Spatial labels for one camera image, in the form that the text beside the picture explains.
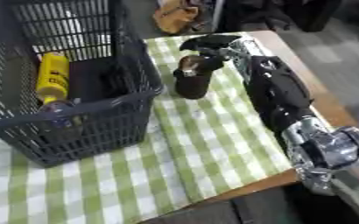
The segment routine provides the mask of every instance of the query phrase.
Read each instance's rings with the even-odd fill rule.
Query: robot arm
[[[198,51],[203,70],[232,60],[252,105],[271,130],[302,183],[314,193],[333,195],[334,174],[359,165],[359,129],[330,130],[311,110],[311,96],[296,74],[278,57],[250,52],[254,41],[234,35],[191,38],[180,50]]]

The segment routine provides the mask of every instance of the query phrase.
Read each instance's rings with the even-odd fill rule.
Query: checkered cloth
[[[269,54],[253,38],[251,53]],[[166,89],[155,112],[190,201],[196,202],[291,168],[272,133],[253,109],[233,63],[214,72],[207,95],[186,100],[174,89],[172,71],[184,56],[178,50],[191,37],[147,40]]]
[[[143,143],[45,170],[0,140],[0,223],[134,223],[289,169],[232,64],[204,99],[175,94],[185,39],[147,40],[166,89]]]
[[[0,223],[135,223],[189,204],[152,113],[141,144],[42,169],[0,140]]]

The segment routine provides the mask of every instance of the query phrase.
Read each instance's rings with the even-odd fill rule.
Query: floor
[[[157,0],[127,0],[125,3],[142,38],[165,35],[151,18],[158,7]],[[260,24],[243,27],[244,31],[259,29],[265,27]],[[290,31],[280,30],[278,34],[359,122],[359,26],[333,18],[321,32],[305,33],[294,27]]]

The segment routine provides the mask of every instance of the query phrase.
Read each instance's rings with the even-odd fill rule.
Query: black plastic basket
[[[39,113],[39,59],[71,61],[70,98]],[[162,84],[119,0],[0,0],[0,138],[53,166],[143,140]],[[54,121],[67,121],[67,128]]]

